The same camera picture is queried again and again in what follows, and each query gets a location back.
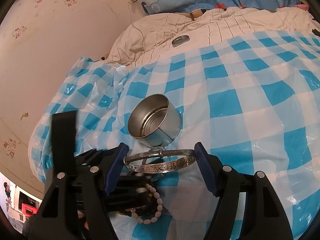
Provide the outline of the round silver tin can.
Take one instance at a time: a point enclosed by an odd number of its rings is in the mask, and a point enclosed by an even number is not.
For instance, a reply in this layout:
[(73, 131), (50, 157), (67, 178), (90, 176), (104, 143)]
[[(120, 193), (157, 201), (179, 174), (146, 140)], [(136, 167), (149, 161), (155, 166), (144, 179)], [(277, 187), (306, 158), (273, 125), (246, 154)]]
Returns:
[(143, 99), (132, 111), (127, 122), (131, 137), (153, 148), (165, 147), (174, 141), (182, 127), (182, 117), (163, 94)]

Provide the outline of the red plastic crate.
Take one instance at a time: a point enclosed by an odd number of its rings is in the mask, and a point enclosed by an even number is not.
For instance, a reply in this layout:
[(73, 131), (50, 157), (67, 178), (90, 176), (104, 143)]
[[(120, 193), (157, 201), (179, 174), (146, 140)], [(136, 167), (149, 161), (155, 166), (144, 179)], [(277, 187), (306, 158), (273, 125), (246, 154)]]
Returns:
[(37, 214), (38, 208), (22, 203), (22, 213), (26, 217), (31, 217), (34, 214)]

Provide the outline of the silver tin lid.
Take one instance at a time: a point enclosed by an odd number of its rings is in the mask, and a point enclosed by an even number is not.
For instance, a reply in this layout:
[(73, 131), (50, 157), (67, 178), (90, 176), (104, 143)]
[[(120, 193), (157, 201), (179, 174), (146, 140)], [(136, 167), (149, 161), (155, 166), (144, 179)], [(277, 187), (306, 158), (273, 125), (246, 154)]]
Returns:
[(184, 44), (185, 42), (188, 42), (189, 40), (190, 40), (190, 37), (188, 35), (181, 35), (181, 36), (173, 39), (171, 44), (173, 47), (178, 47), (178, 46)]

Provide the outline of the engraved silver bangle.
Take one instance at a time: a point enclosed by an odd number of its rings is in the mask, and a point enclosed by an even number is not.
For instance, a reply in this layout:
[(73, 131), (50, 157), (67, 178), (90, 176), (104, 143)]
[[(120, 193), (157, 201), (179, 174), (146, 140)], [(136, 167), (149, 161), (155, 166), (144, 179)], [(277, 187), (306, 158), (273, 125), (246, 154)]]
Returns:
[(174, 172), (189, 167), (196, 161), (194, 150), (165, 150), (154, 147), (147, 152), (136, 153), (124, 157), (124, 166), (133, 172), (146, 174), (161, 174)]

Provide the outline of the cream striped duvet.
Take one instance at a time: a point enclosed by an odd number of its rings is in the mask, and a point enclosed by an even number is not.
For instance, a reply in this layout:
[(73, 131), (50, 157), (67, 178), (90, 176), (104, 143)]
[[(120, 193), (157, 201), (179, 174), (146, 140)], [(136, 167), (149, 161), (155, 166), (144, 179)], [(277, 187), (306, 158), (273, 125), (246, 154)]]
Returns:
[[(298, 31), (310, 34), (319, 29), (319, 22), (303, 9), (278, 8), (276, 11), (255, 8), (212, 9), (186, 14), (162, 13), (145, 16), (133, 22), (114, 42), (107, 63), (129, 69), (171, 56), (223, 42), (257, 31)], [(188, 35), (190, 40), (173, 47), (176, 37)]]

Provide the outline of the blue checkered plastic sheet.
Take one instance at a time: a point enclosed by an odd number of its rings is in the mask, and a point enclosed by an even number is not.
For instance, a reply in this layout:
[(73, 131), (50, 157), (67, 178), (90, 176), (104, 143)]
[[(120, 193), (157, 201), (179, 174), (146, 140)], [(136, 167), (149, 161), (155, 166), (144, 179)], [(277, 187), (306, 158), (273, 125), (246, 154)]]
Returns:
[(128, 70), (80, 58), (29, 142), (32, 172), (53, 166), (50, 117), (78, 111), (76, 153), (123, 142), (145, 150), (127, 122), (147, 96), (163, 94), (182, 117), (169, 149), (208, 153), (240, 173), (266, 173), (300, 237), (319, 210), (319, 37), (292, 31), (238, 36)]

